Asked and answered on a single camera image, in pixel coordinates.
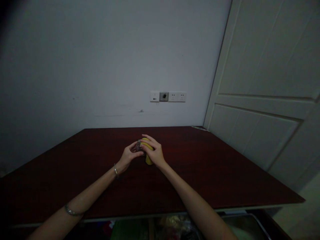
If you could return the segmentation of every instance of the hand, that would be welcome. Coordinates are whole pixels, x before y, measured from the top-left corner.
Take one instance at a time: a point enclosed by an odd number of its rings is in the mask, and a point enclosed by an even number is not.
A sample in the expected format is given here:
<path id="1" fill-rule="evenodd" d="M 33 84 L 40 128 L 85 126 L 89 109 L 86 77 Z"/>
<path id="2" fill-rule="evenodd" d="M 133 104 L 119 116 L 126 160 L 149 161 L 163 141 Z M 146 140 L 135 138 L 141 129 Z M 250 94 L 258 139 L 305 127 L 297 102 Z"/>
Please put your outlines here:
<path id="1" fill-rule="evenodd" d="M 148 138 L 149 141 L 141 139 L 141 142 L 149 144 L 151 147 L 154 148 L 154 151 L 149 149 L 144 144 L 140 145 L 141 148 L 148 154 L 148 156 L 150 157 L 151 161 L 153 161 L 153 163 L 157 167 L 164 166 L 166 164 L 166 161 L 164 160 L 164 157 L 163 157 L 161 144 L 158 143 L 154 138 L 152 138 L 152 137 L 150 137 L 150 136 L 148 136 L 146 134 L 143 134 L 142 136 Z"/>
<path id="2" fill-rule="evenodd" d="M 127 146 L 122 154 L 122 157 L 120 158 L 119 162 L 116 164 L 116 169 L 118 174 L 123 173 L 127 168 L 129 167 L 131 161 L 139 156 L 143 155 L 143 152 L 137 152 L 135 146 L 137 142 L 134 142 Z"/>

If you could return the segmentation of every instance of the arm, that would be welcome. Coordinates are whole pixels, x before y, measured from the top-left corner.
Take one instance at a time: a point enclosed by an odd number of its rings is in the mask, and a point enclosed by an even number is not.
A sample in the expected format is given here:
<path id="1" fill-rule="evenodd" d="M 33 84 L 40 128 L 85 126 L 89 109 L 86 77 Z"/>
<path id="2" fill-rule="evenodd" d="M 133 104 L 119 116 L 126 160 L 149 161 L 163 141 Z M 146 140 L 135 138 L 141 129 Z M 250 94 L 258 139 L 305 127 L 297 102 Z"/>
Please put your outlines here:
<path id="1" fill-rule="evenodd" d="M 135 152 L 134 147 L 136 143 L 134 142 L 124 149 L 121 159 L 115 166 L 118 174 L 124 172 L 135 157 L 143 154 L 143 152 Z M 68 204 L 69 209 L 76 213 L 87 211 L 115 178 L 116 173 L 112 167 L 102 177 L 72 199 Z M 28 239 L 63 239 L 81 218 L 82 215 L 71 216 L 67 214 L 65 208 L 62 207 L 38 227 Z"/>
<path id="2" fill-rule="evenodd" d="M 208 240 L 237 239 L 210 205 L 166 163 L 161 144 L 148 135 L 143 134 L 142 136 L 148 138 L 149 141 L 141 140 L 141 142 L 148 143 L 154 148 L 154 151 L 145 145 L 141 147 L 176 189 L 188 213 L 203 235 Z"/>

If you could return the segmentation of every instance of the bangle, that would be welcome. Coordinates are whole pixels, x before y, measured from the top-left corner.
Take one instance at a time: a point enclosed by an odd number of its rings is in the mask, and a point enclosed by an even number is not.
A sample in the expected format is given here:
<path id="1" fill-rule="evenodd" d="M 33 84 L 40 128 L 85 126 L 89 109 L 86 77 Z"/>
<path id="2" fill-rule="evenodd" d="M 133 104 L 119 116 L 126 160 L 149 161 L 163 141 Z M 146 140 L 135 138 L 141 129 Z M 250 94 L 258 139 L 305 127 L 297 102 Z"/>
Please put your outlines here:
<path id="1" fill-rule="evenodd" d="M 69 203 L 67 203 L 65 206 L 64 206 L 64 209 L 66 210 L 66 212 L 70 215 L 70 216 L 73 216 L 73 217 L 76 217 L 76 216 L 81 216 L 83 215 L 83 213 L 77 213 L 77 212 L 74 212 L 72 211 L 70 208 L 69 208 Z"/>
<path id="2" fill-rule="evenodd" d="M 116 173 L 116 177 L 119 178 L 118 172 L 116 170 L 116 164 L 113 165 L 113 168 L 114 168 L 114 172 Z"/>

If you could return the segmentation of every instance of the forearm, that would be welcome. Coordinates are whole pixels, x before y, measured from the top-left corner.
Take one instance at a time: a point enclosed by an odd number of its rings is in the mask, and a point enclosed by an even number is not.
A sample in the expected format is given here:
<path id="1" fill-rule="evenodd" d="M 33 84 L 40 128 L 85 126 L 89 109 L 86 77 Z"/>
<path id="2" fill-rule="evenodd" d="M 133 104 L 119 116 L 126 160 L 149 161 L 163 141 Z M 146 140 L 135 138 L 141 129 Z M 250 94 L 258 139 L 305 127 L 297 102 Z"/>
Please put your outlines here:
<path id="1" fill-rule="evenodd" d="M 176 189 L 191 218 L 208 240 L 237 239 L 211 206 L 168 164 L 159 169 Z"/>
<path id="2" fill-rule="evenodd" d="M 69 208 L 77 213 L 87 211 L 115 177 L 114 169 L 111 168 L 97 181 L 72 199 L 68 204 Z M 63 239 L 80 221 L 81 217 L 82 216 L 70 216 L 64 207 L 62 207 L 37 228 L 36 231 L 30 235 L 29 239 Z"/>
<path id="3" fill-rule="evenodd" d="M 69 208 L 74 212 L 81 213 L 87 211 L 115 178 L 114 168 L 111 168 L 97 181 L 72 199 L 69 202 Z"/>

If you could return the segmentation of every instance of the finger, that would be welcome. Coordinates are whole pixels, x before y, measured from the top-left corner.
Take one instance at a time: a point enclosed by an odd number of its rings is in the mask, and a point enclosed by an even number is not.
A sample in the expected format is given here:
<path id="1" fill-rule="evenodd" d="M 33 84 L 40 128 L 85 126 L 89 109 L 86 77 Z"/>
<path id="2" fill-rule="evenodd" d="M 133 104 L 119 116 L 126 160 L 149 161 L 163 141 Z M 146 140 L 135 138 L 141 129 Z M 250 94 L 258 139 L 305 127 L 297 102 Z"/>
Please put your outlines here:
<path id="1" fill-rule="evenodd" d="M 143 155 L 143 152 L 135 152 L 132 154 L 133 158 L 140 157 Z"/>
<path id="2" fill-rule="evenodd" d="M 141 141 L 141 142 L 144 142 L 144 143 L 146 143 L 146 144 L 149 144 L 151 147 L 157 149 L 157 144 L 154 143 L 154 142 L 151 142 L 151 141 L 148 141 L 148 140 L 143 140 L 143 139 L 141 139 L 140 141 Z"/>
<path id="3" fill-rule="evenodd" d="M 129 149 L 133 148 L 134 146 L 136 146 L 137 141 L 135 141 L 134 143 L 131 143 L 129 146 L 127 146 Z"/>
<path id="4" fill-rule="evenodd" d="M 148 139 L 149 139 L 150 141 L 152 141 L 152 142 L 158 143 L 153 137 L 150 137 L 150 136 L 147 135 L 147 134 L 143 134 L 142 136 L 148 138 Z"/>
<path id="5" fill-rule="evenodd" d="M 150 156 L 150 153 L 152 153 L 152 150 L 148 148 L 146 145 L 141 145 L 141 148 Z"/>

